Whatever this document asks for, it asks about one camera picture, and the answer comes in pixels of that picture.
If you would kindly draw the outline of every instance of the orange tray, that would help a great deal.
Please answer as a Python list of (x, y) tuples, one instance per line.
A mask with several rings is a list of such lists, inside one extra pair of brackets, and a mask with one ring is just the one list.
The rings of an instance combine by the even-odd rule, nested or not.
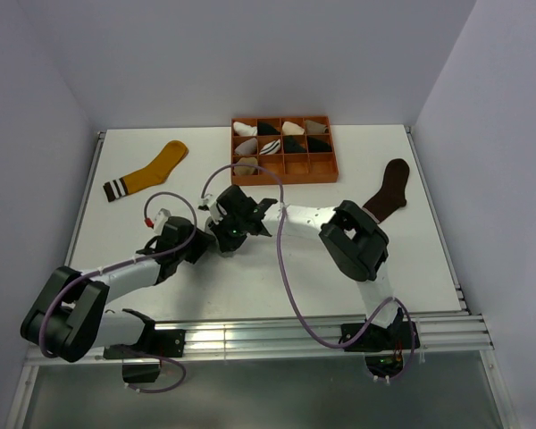
[[(284, 136), (281, 133), (281, 125), (286, 122), (294, 122), (303, 129), (306, 129), (304, 120), (312, 120), (319, 123), (325, 123), (328, 127), (326, 134), (307, 134), (316, 139), (325, 141), (331, 146), (331, 152), (312, 153), (307, 146), (306, 134), (301, 136), (292, 136), (297, 143), (304, 147), (307, 152), (304, 154), (287, 154), (284, 151)], [(273, 136), (257, 136), (258, 147), (252, 155), (238, 156), (234, 150), (243, 142), (251, 137), (239, 136), (232, 128), (232, 144), (230, 145), (231, 161), (235, 164), (240, 158), (254, 157), (258, 160), (258, 165), (264, 167), (280, 177), (284, 184), (294, 183), (333, 183), (338, 181), (338, 163), (336, 161), (335, 147), (330, 133), (330, 121), (327, 116), (305, 116), (305, 117), (282, 117), (282, 118), (234, 118), (234, 122), (243, 122), (253, 127), (259, 122), (265, 122), (272, 125), (280, 134)], [(281, 140), (281, 148), (278, 153), (273, 155), (259, 155), (262, 147), (276, 139)], [(276, 180), (266, 172), (255, 171), (248, 176), (237, 176), (232, 169), (232, 184), (239, 186), (247, 185), (273, 185)]]

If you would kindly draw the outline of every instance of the sock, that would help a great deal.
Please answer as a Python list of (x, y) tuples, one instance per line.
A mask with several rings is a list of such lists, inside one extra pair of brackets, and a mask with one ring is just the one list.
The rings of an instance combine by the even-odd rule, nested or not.
[(272, 155), (280, 150), (280, 139), (266, 143), (264, 147), (260, 150), (260, 155)]
[(256, 150), (258, 149), (258, 140), (253, 137), (247, 141), (244, 141), (239, 144), (239, 146), (234, 149), (234, 153), (236, 155), (253, 155), (256, 153)]
[(325, 141), (310, 136), (307, 136), (307, 148), (310, 152), (331, 152), (331, 146)]
[(409, 165), (403, 159), (392, 159), (385, 167), (379, 191), (364, 204), (378, 221), (383, 222), (396, 210), (405, 207), (405, 186), (409, 178)]
[(172, 169), (188, 153), (187, 147), (178, 140), (170, 141), (148, 166), (114, 181), (104, 184), (105, 195), (110, 203), (142, 189), (164, 183)]
[(259, 136), (279, 136), (280, 132), (276, 130), (269, 123), (259, 122), (258, 123), (258, 135)]
[(284, 152), (287, 154), (304, 154), (307, 150), (292, 136), (284, 136)]
[[(240, 158), (236, 164), (252, 164), (252, 165), (258, 165), (258, 160), (256, 158), (250, 157), (250, 158)], [(237, 176), (249, 176), (250, 174), (254, 174), (256, 171), (256, 168), (254, 167), (248, 167), (248, 166), (241, 166), (241, 167), (234, 167), (234, 174)]]
[(251, 127), (242, 122), (234, 122), (232, 126), (239, 136), (254, 137), (258, 135), (258, 127)]
[(308, 134), (325, 134), (328, 132), (328, 127), (324, 123), (306, 119), (306, 131)]
[(301, 136), (304, 134), (304, 129), (294, 122), (284, 122), (282, 125), (282, 134), (285, 136)]

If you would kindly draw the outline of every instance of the black sock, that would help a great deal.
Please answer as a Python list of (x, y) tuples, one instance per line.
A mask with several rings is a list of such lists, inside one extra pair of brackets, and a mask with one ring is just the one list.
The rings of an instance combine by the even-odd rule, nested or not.
[(331, 146), (325, 141), (310, 136), (307, 136), (307, 148), (310, 152), (331, 152)]
[(300, 145), (292, 136), (284, 136), (284, 153), (285, 154), (304, 154), (306, 148)]
[(279, 136), (280, 132), (276, 130), (269, 123), (259, 122), (258, 123), (258, 135), (259, 136)]

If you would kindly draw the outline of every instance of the white tabletop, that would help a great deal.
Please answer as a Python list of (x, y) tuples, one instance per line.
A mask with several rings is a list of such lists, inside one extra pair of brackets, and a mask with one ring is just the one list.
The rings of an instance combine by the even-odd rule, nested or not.
[[(331, 184), (287, 185), (285, 199), (303, 206), (336, 206), (344, 199), (363, 204), (381, 186), (383, 171), (393, 158), (411, 169), (407, 206), (381, 224), (389, 236), (388, 274), (399, 297), (413, 313), (460, 310), (447, 260), (411, 147), (401, 125), (332, 126), (339, 181)], [(183, 141), (187, 157), (167, 182), (108, 203), (102, 186), (148, 164), (170, 140)], [(179, 193), (197, 205), (206, 178), (230, 161), (230, 128), (109, 130), (98, 160), (71, 266), (96, 268), (130, 258), (152, 237), (143, 223), (142, 207), (160, 190)], [(209, 191), (230, 185), (227, 170)], [(256, 201), (277, 198), (275, 186), (243, 187)], [(158, 198), (161, 207), (190, 218), (173, 198)], [(199, 226), (207, 213), (199, 212)], [(353, 281), (335, 266), (319, 241), (284, 238), (284, 257), (292, 290), (305, 315), (361, 315), (366, 309)], [(249, 237), (234, 257), (206, 255), (196, 265), (183, 263), (166, 282), (116, 299), (114, 310), (129, 307), (155, 320), (226, 320), (293, 316), (281, 283), (274, 239)]]

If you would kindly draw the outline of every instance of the white sock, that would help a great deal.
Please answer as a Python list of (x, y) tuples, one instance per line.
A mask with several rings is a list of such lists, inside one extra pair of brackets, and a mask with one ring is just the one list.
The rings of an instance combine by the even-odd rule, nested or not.
[(272, 155), (275, 154), (280, 150), (280, 139), (271, 141), (270, 143), (266, 143), (262, 150), (260, 151), (260, 155)]
[(284, 122), (282, 125), (282, 134), (285, 136), (301, 136), (304, 129), (294, 122)]
[(242, 122), (234, 122), (232, 126), (239, 136), (254, 137), (258, 135), (258, 127), (251, 127)]

